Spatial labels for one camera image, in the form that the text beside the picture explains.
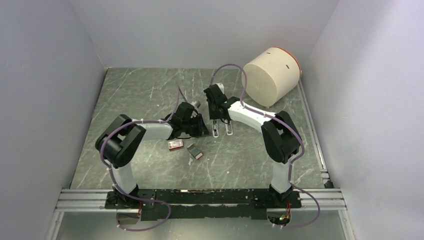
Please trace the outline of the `blue mini stapler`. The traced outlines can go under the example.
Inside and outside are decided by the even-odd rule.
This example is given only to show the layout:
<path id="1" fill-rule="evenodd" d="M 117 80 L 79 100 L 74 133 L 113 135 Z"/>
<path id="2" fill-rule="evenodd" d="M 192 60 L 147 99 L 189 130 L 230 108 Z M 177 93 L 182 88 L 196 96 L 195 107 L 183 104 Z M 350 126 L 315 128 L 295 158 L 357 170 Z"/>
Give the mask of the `blue mini stapler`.
<path id="1" fill-rule="evenodd" d="M 219 125 L 216 119 L 212 120 L 212 135 L 214 138 L 219 137 Z"/>

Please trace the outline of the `red staple box sleeve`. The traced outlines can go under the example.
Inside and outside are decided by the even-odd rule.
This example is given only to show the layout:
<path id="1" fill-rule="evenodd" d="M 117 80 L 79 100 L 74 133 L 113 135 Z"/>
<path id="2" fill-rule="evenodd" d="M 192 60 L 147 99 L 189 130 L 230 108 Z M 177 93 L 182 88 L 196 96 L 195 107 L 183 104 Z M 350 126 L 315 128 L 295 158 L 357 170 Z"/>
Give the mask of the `red staple box sleeve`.
<path id="1" fill-rule="evenodd" d="M 168 150 L 175 151 L 184 148 L 184 141 L 182 139 L 168 141 Z"/>

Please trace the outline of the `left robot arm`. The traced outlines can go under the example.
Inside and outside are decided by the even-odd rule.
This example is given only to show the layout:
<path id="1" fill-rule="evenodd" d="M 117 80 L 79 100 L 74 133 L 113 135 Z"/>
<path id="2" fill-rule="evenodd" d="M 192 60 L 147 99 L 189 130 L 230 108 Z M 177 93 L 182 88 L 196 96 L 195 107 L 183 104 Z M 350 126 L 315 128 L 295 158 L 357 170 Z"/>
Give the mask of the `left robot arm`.
<path id="1" fill-rule="evenodd" d="M 188 102 L 180 103 L 165 118 L 136 120 L 126 114 L 120 114 L 108 126 L 96 140 L 95 148 L 110 173 L 116 203 L 132 208 L 140 200 L 131 160 L 141 142 L 172 141 L 179 139 L 183 134 L 189 138 L 209 134 L 202 114 Z"/>

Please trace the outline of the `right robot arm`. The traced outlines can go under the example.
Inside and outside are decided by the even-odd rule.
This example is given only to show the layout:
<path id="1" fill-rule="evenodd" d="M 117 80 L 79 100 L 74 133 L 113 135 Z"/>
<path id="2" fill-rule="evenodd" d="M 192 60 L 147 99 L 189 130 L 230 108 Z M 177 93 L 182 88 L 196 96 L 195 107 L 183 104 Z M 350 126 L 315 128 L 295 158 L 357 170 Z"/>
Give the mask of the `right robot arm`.
<path id="1" fill-rule="evenodd" d="M 262 134 L 266 152 L 273 160 L 269 199 L 275 207 L 282 207 L 293 191 L 290 183 L 292 160 L 302 146 L 302 139 L 290 115 L 285 111 L 260 110 L 234 96 L 228 98 L 218 84 L 210 85 L 203 92 L 211 120 L 240 122 Z"/>

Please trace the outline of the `staple box tray with staples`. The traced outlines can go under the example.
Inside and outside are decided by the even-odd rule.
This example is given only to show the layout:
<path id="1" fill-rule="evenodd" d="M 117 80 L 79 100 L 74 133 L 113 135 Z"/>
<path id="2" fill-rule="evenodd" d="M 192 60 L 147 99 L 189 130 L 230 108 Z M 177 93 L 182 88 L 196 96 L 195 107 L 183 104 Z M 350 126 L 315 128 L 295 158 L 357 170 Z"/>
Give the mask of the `staple box tray with staples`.
<path id="1" fill-rule="evenodd" d="M 190 156 L 191 156 L 194 160 L 199 160 L 199 159 L 201 159 L 201 158 L 204 156 L 203 152 L 202 152 L 202 151 L 199 149 L 199 147 L 198 147 L 198 146 L 196 146 L 194 143 L 190 144 L 190 145 L 187 147 L 187 150 L 188 150 L 188 152 L 189 152 Z"/>

